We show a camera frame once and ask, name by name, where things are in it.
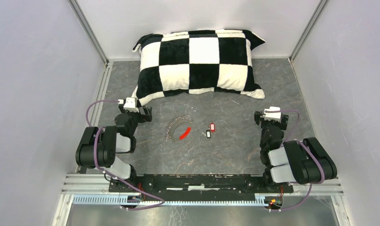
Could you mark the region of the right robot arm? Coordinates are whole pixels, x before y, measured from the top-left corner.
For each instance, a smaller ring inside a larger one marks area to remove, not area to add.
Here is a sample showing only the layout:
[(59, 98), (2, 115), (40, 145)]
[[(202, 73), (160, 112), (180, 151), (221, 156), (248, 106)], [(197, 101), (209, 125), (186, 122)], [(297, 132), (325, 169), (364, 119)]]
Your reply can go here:
[(316, 137), (290, 140), (285, 136), (287, 112), (269, 107), (254, 113), (254, 121), (261, 127), (260, 159), (266, 166), (263, 188), (274, 192), (283, 183), (321, 184), (335, 179), (337, 167)]

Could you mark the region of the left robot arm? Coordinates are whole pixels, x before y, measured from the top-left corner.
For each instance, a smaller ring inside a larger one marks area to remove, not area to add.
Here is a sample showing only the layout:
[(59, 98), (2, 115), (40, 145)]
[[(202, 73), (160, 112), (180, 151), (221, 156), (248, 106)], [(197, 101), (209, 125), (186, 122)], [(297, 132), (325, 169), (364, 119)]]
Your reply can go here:
[(114, 126), (105, 127), (96, 137), (98, 127), (86, 127), (75, 153), (76, 163), (88, 169), (95, 169), (95, 161), (102, 171), (107, 170), (127, 192), (138, 187), (138, 178), (132, 165), (117, 157), (119, 153), (133, 153), (136, 148), (134, 133), (139, 123), (152, 121), (152, 108), (140, 107), (139, 112), (130, 112), (119, 106), (121, 113), (114, 121)]

